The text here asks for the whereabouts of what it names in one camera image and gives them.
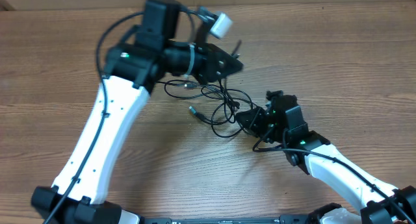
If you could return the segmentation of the black usb cable split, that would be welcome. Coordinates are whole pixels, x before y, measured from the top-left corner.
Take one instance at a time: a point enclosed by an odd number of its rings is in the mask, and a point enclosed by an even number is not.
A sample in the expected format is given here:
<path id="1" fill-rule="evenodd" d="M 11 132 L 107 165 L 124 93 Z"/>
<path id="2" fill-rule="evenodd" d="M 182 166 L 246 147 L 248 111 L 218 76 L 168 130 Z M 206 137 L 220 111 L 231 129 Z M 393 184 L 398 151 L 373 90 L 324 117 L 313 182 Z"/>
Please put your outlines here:
<path id="1" fill-rule="evenodd" d="M 194 68 L 194 62 L 196 60 L 196 52 L 194 55 L 191 55 L 189 53 L 184 54 L 182 52 L 171 49 L 169 50 L 168 55 L 172 56 L 173 63 L 179 62 L 179 59 L 182 57 L 188 57 L 191 61 L 191 68 L 192 68 L 190 75 L 193 76 L 193 68 Z M 164 85 L 164 88 L 167 88 L 169 86 L 175 86 L 175 87 L 184 87 L 186 89 L 199 88 L 201 90 L 201 93 L 198 95 L 181 96 L 180 99 L 194 99 L 197 97 L 206 96 L 211 99 L 223 100 L 224 104 L 230 107 L 230 109 L 232 110 L 238 109 L 240 108 L 240 103 L 237 102 L 237 100 L 234 99 L 232 96 L 230 96 L 229 90 L 227 88 L 227 77 L 225 79 L 220 79 L 215 82 L 210 82 L 208 84 L 200 84 L 196 79 L 194 81 L 190 81 L 186 78 L 173 79 L 170 81 L 163 82 L 162 84 Z"/>

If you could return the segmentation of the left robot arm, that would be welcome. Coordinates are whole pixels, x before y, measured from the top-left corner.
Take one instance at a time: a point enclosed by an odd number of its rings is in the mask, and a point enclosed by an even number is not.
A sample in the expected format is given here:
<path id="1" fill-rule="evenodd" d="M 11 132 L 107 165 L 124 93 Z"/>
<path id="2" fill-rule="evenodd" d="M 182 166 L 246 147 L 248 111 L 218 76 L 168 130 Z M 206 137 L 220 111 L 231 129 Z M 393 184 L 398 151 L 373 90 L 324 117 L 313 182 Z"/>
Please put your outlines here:
<path id="1" fill-rule="evenodd" d="M 223 38 L 232 20 L 175 0 L 146 0 L 133 25 L 96 58 L 99 88 L 81 136 L 50 187 L 35 189 L 31 204 L 45 223 L 141 223 L 142 217 L 107 201 L 112 172 L 136 117 L 166 74 L 201 85 L 239 72 L 236 53 L 207 42 Z"/>

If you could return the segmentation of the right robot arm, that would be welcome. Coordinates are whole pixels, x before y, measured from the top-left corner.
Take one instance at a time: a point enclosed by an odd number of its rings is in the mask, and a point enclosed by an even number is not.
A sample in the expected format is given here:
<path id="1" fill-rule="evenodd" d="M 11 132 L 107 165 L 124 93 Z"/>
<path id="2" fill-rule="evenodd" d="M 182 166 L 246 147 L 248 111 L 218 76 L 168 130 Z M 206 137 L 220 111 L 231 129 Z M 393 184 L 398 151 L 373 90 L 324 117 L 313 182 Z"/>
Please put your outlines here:
<path id="1" fill-rule="evenodd" d="M 415 187 L 398 189 L 373 177 L 351 162 L 327 138 L 309 130 L 294 95 L 267 92 L 267 104 L 236 114 L 241 127 L 267 148 L 254 145 L 256 153 L 281 151 L 289 163 L 327 184 L 356 213 L 337 203 L 308 214 L 304 223 L 414 223 Z"/>

